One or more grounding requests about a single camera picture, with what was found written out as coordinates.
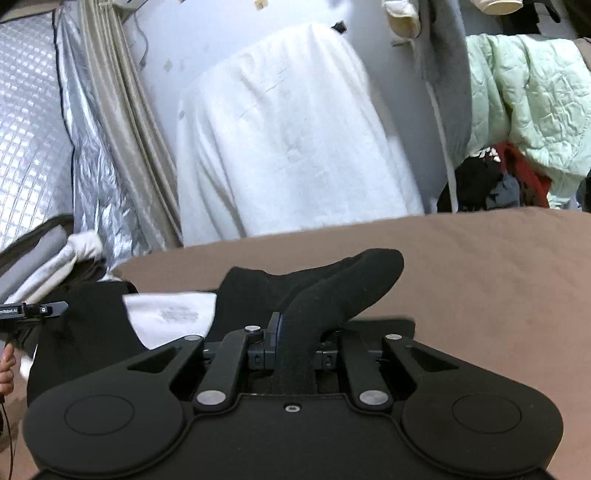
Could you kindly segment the person left hand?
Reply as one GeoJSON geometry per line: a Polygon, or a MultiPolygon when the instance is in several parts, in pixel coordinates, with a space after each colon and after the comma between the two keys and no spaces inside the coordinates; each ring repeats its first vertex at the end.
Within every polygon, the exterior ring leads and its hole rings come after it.
{"type": "Polygon", "coordinates": [[[15,348],[6,344],[0,361],[0,394],[8,395],[14,389],[13,367],[16,364],[15,348]]]}

